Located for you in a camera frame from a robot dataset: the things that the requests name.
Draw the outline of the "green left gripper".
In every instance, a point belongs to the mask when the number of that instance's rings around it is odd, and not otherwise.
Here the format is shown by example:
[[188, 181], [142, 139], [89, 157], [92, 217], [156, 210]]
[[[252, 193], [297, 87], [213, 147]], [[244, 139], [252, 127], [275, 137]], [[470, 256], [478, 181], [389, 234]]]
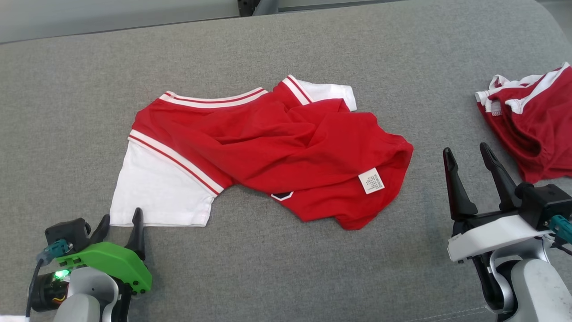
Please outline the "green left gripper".
[[143, 210], [136, 208], [131, 219], [129, 240], [125, 247], [106, 242], [110, 228], [110, 214], [102, 217], [99, 225], [92, 232], [89, 243], [84, 250], [66, 254], [56, 258], [57, 263], [66, 268], [78, 268], [86, 265], [129, 284], [137, 294], [151, 291], [152, 275], [145, 265], [145, 234]]

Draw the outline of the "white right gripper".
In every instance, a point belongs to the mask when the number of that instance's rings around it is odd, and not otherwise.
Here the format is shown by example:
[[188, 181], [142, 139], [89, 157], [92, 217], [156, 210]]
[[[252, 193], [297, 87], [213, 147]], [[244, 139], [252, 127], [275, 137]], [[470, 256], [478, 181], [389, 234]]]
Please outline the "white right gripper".
[[[509, 211], [520, 208], [521, 199], [516, 196], [515, 182], [487, 143], [480, 143], [480, 153], [486, 169], [492, 174], [500, 199], [499, 210]], [[459, 261], [527, 240], [535, 240], [535, 237], [541, 237], [549, 232], [533, 228], [518, 214], [504, 216], [464, 232], [464, 226], [468, 224], [467, 219], [476, 217], [478, 209], [467, 195], [458, 175], [458, 164], [449, 147], [443, 149], [443, 161], [450, 217], [454, 220], [452, 237], [447, 247], [451, 261]]]

